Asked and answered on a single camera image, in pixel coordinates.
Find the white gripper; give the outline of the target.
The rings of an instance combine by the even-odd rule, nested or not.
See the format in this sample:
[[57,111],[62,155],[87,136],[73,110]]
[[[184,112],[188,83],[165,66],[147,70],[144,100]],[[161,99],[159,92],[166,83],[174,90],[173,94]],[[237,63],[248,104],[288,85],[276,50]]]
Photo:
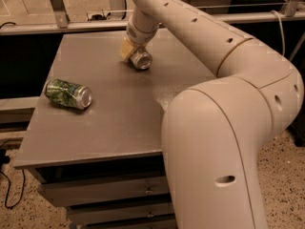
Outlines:
[[137,50],[137,45],[148,44],[159,29],[159,21],[141,9],[135,9],[126,28],[128,37],[124,37],[120,47],[120,57],[128,61]]

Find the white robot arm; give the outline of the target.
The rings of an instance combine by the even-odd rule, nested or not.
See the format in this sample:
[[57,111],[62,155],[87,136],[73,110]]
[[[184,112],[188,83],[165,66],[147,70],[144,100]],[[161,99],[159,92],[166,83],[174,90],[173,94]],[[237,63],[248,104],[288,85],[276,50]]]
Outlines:
[[165,26],[213,74],[164,113],[162,153],[178,229],[268,229],[257,153],[295,119],[297,68],[266,44],[181,0],[133,0],[120,54],[136,67]]

